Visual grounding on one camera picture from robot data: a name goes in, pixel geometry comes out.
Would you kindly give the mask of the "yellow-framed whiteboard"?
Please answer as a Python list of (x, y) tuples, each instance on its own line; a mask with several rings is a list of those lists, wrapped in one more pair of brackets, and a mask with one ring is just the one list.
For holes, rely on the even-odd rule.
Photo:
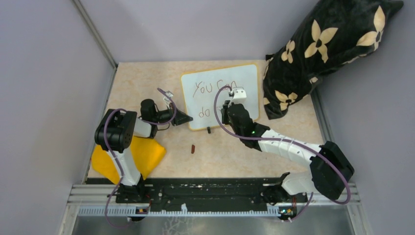
[(216, 106), (214, 99), (225, 85), (244, 89), (247, 98), (242, 104), (252, 119), (259, 118), (259, 73), (256, 64), (186, 73), (181, 76), (181, 83), (186, 114), (193, 118), (188, 124), (191, 130), (218, 126), (214, 111), (221, 117), (220, 109), (225, 100), (230, 99), (229, 90), (220, 92)]

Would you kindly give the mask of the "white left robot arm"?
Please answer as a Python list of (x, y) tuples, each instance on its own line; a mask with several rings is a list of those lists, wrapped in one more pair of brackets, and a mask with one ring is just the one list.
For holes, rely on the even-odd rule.
[(140, 104), (140, 113), (109, 109), (94, 135), (92, 168), (114, 184), (130, 186), (127, 195), (142, 202), (147, 195), (138, 183), (160, 163), (166, 149), (154, 138), (161, 125), (178, 126), (193, 118), (167, 101), (159, 110), (152, 99)]

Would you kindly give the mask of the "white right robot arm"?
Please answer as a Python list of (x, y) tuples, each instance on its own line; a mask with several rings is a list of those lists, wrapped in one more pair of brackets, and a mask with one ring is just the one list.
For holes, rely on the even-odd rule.
[(354, 174), (354, 168), (340, 147), (331, 141), (312, 144), (297, 141), (254, 122), (242, 104), (226, 100), (221, 109), (222, 124), (228, 124), (233, 136), (248, 148), (273, 153), (298, 163), (308, 170), (302, 173), (286, 173), (276, 187), (276, 197), (288, 202), (295, 194), (319, 192), (340, 204), (343, 191), (350, 193), (345, 184)]

